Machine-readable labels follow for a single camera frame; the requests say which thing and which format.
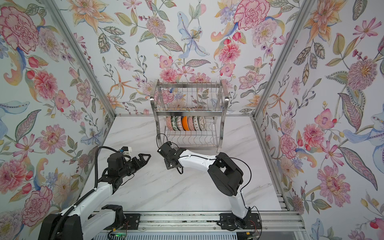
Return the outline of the pink bowl dark floral inside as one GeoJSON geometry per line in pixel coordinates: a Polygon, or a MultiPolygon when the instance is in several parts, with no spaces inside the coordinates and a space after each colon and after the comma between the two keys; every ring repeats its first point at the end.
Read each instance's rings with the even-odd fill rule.
{"type": "Polygon", "coordinates": [[[168,128],[169,131],[173,131],[173,125],[172,125],[172,117],[167,116],[166,117],[166,127],[168,128]]]}

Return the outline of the green leaf patterned bowl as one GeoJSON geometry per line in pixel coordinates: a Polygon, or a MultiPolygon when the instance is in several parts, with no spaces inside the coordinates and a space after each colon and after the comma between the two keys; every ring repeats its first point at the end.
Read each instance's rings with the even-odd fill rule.
{"type": "Polygon", "coordinates": [[[171,126],[174,131],[179,131],[178,123],[177,123],[177,116],[171,116],[171,126]]]}

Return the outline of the green geometric patterned bowl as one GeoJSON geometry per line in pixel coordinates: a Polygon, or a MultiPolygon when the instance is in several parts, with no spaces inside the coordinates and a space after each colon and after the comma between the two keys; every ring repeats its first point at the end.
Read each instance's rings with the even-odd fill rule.
{"type": "Polygon", "coordinates": [[[195,131],[201,131],[198,117],[193,116],[193,124],[194,124],[195,131]]]}

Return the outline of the black white floral bowl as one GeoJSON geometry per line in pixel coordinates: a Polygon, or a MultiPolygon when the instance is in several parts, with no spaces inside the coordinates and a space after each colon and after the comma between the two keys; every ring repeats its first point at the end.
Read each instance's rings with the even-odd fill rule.
{"type": "Polygon", "coordinates": [[[192,116],[188,116],[187,123],[190,131],[195,131],[194,121],[192,116]]]}

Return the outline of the stainless steel dish rack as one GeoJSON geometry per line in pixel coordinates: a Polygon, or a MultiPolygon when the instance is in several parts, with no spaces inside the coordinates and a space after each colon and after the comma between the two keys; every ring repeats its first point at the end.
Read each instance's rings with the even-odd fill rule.
{"type": "Polygon", "coordinates": [[[157,80],[152,84],[150,103],[158,146],[170,141],[178,147],[192,150],[221,151],[230,103],[229,90],[224,81],[162,83],[157,80]],[[207,130],[169,131],[166,127],[167,116],[204,116],[207,130]]]}

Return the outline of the brown white patterned bowl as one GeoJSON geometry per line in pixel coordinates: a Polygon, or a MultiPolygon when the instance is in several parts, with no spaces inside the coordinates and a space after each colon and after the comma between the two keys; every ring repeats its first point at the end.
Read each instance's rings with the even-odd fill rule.
{"type": "Polygon", "coordinates": [[[199,127],[201,131],[206,131],[206,119],[204,116],[198,116],[199,127]]]}

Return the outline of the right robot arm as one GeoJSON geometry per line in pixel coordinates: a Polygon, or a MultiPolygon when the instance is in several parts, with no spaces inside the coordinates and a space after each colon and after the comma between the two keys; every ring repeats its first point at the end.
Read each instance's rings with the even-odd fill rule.
{"type": "Polygon", "coordinates": [[[239,219],[246,217],[248,208],[240,189],[244,173],[227,154],[202,155],[185,148],[174,149],[170,142],[161,145],[158,153],[164,158],[168,170],[191,168],[207,173],[217,189],[229,197],[232,214],[239,219]]]}

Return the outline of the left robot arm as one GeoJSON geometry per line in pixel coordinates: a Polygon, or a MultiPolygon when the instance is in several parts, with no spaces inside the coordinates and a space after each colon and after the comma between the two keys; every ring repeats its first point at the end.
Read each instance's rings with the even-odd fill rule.
{"type": "Polygon", "coordinates": [[[110,155],[108,166],[96,185],[73,205],[58,214],[48,215],[42,222],[40,240],[92,240],[104,229],[122,228],[128,219],[120,205],[105,205],[107,198],[123,185],[125,177],[133,176],[149,162],[150,154],[131,158],[122,151],[110,155]]]}

